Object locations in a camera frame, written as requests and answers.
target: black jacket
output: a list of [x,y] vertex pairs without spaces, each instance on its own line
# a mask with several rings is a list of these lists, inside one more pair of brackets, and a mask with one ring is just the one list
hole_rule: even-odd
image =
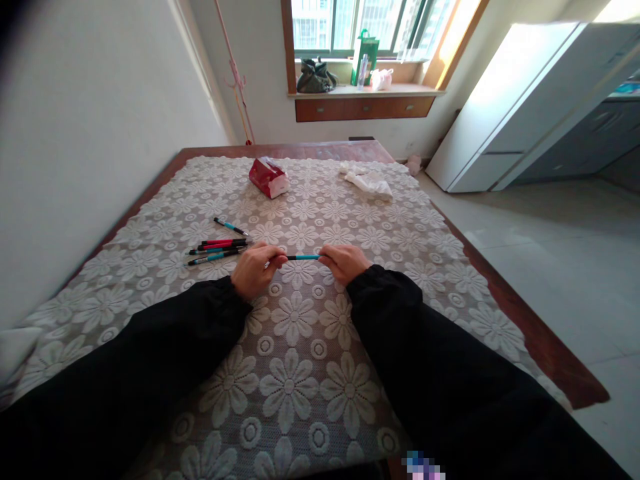
[[[374,265],[347,291],[413,448],[447,478],[629,478],[533,378],[426,306],[403,274]],[[135,314],[0,414],[3,474],[119,478],[213,374],[250,311],[225,277]]]

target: bottle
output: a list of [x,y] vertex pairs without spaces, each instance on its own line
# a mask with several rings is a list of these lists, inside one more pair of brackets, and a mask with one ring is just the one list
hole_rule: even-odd
[[367,67],[369,65],[369,56],[365,53],[362,55],[362,61],[360,62],[360,74],[358,75],[358,90],[364,90],[365,78],[367,78]]

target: glass window pane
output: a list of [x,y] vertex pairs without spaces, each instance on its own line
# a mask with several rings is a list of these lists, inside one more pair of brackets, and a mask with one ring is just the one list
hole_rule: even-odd
[[418,11],[420,10],[420,0],[407,0],[405,10],[400,20],[400,28],[398,36],[395,40],[394,51],[398,52],[407,48],[409,37],[413,30],[413,26],[417,21]]
[[435,49],[440,42],[451,12],[453,10],[453,0],[435,0],[429,13],[429,18],[425,26],[425,32],[420,40],[418,50],[425,51],[424,58],[430,60]]
[[357,33],[367,29],[370,36],[380,40],[379,50],[389,50],[402,0],[361,0],[360,5],[361,22]]
[[351,50],[351,26],[355,0],[335,0],[334,50]]
[[331,47],[331,0],[291,0],[294,50],[328,50]]

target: wooden drawer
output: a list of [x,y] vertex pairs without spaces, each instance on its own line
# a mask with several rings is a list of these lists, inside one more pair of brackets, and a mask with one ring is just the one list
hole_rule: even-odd
[[296,100],[296,121],[370,120],[426,117],[433,97]]
[[295,120],[328,121],[344,120],[344,102],[342,100],[296,100]]

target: hand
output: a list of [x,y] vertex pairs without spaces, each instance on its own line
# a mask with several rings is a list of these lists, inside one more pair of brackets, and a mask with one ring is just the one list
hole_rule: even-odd
[[250,302],[270,284],[275,271],[287,262],[286,252],[275,245],[258,242],[240,255],[231,283],[243,300]]
[[328,266],[333,278],[344,286],[372,266],[362,250],[353,245],[325,245],[319,253],[326,257],[320,257],[318,262]]

